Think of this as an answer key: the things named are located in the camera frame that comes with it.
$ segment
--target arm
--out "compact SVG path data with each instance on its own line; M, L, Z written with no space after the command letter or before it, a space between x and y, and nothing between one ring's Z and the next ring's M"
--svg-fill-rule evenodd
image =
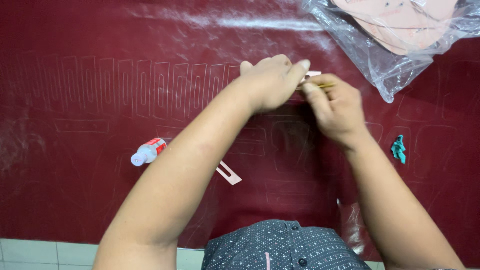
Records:
M331 74L308 82L307 100L321 131L340 144L350 162L363 220L387 268L465 269L368 132L360 92ZM315 85L332 82L324 90Z
M252 114L283 104L310 62L244 61L228 85L152 162L108 227L95 270L176 269L177 239L222 157Z

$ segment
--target left hand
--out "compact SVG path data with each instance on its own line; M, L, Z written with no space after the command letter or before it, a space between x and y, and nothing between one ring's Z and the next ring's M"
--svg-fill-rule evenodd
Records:
M243 61L240 64L240 77L233 84L248 95L255 112L274 110L293 94L309 67L309 60L292 65L284 54L265 58L255 66Z

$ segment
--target dark printed shirt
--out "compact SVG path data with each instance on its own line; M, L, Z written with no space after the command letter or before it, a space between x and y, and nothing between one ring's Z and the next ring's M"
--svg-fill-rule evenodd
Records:
M268 220L212 239L202 270L367 270L333 229Z

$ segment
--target paper pattern in plastic bag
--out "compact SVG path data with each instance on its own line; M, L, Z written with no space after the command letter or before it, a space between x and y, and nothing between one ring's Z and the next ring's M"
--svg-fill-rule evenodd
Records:
M478 0L303 0L386 102L460 38L480 36Z

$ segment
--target person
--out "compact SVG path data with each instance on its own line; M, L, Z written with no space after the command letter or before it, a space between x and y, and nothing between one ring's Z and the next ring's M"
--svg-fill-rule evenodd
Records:
M236 135L292 95L310 61L285 55L240 65L235 79L152 162L103 236L94 270L176 269L177 240ZM318 85L334 85L319 88ZM360 92L332 74L303 92L320 131L351 165L360 210L387 269L465 269L368 132ZM332 229L268 220L210 240L202 269L368 269Z

